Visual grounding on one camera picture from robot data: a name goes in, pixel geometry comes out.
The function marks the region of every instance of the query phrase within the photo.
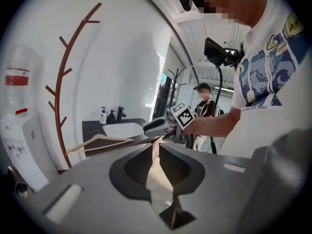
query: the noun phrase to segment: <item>red label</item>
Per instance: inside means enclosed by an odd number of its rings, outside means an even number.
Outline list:
[[[17,110],[17,111],[15,112],[15,114],[16,114],[16,115],[19,115],[19,114],[25,113],[25,112],[27,112],[27,111],[28,111],[28,109],[27,109],[27,108],[24,108],[24,109],[21,109],[21,110]]]
[[[29,76],[29,70],[7,68],[6,76],[5,76],[5,85],[27,86],[28,76]]]

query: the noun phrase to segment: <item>ceiling light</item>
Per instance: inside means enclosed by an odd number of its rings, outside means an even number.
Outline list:
[[[221,91],[226,91],[226,92],[230,92],[230,93],[234,93],[234,90],[230,90],[230,89],[226,89],[226,88],[221,88]]]

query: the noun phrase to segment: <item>hand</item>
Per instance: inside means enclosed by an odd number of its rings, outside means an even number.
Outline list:
[[[183,130],[183,135],[193,134],[195,127],[196,127],[196,119],[193,120],[192,123]]]
[[[171,136],[171,135],[176,135],[176,130],[177,130],[177,126],[173,127],[172,131],[168,130],[168,133],[166,134],[166,136]]]

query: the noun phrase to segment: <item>person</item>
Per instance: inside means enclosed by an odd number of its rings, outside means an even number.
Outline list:
[[[204,0],[206,7],[251,29],[235,70],[229,113],[197,117],[184,134],[226,137],[219,154],[251,158],[256,148],[293,129],[276,93],[296,70],[311,67],[310,44],[284,0]]]
[[[218,110],[215,109],[215,101],[210,98],[210,86],[207,83],[201,83],[194,90],[198,91],[198,95],[203,99],[195,108],[197,117],[212,117],[218,115]],[[201,146],[204,143],[206,136],[189,134],[186,140],[186,147],[201,151]]]

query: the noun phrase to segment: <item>black faucet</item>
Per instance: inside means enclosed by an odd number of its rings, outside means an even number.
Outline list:
[[[118,107],[116,123],[120,123],[121,122],[121,117],[126,117],[126,115],[122,112],[122,110],[124,110],[123,107]]]

